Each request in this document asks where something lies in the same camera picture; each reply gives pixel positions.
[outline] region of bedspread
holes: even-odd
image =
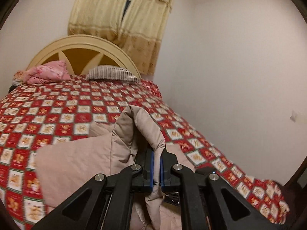
[[[86,138],[92,120],[114,123],[128,105],[143,107],[166,142],[179,144],[195,167],[218,174],[274,223],[289,207],[277,184],[247,176],[160,98],[141,84],[71,81],[21,85],[0,102],[0,198],[21,229],[30,229],[52,210],[35,174],[35,151],[45,144]]]

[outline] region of arched headboard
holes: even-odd
[[[93,67],[112,65],[126,68],[141,78],[137,67],[123,50],[96,36],[78,34],[56,40],[32,59],[27,70],[54,60],[65,60],[69,74],[87,74]]]

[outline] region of curtain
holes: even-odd
[[[111,41],[125,51],[139,72],[152,75],[173,0],[76,0],[69,34],[90,34]]]

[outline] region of striped pillow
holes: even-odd
[[[89,70],[86,75],[86,80],[120,80],[137,82],[140,81],[133,73],[125,68],[115,67],[110,65],[97,66]]]

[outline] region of metal screw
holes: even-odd
[[[138,171],[138,170],[141,168],[141,165],[139,165],[139,164],[134,164],[134,165],[131,166],[131,168],[132,168],[132,170],[134,170],[134,171]]]
[[[173,165],[173,168],[174,168],[175,170],[182,170],[182,165],[179,164],[179,163],[177,163],[177,164],[174,164],[174,165]]]
[[[212,173],[209,175],[209,178],[213,181],[216,181],[219,178],[219,176],[216,173]]]
[[[97,174],[95,175],[95,180],[100,182],[104,179],[104,175],[103,174]]]

